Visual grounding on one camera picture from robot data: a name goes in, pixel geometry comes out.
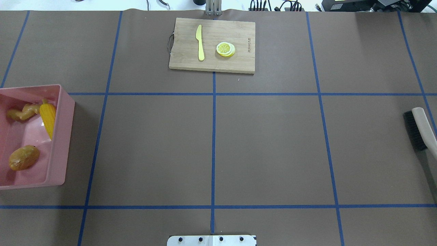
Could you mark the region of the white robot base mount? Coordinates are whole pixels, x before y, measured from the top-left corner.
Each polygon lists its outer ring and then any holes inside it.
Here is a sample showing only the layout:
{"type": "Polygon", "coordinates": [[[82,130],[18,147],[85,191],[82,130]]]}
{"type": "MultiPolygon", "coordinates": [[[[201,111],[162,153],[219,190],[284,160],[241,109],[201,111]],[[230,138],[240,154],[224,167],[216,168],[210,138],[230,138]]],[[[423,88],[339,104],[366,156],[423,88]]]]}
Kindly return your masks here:
{"type": "Polygon", "coordinates": [[[256,246],[255,235],[174,235],[167,246],[256,246]]]}

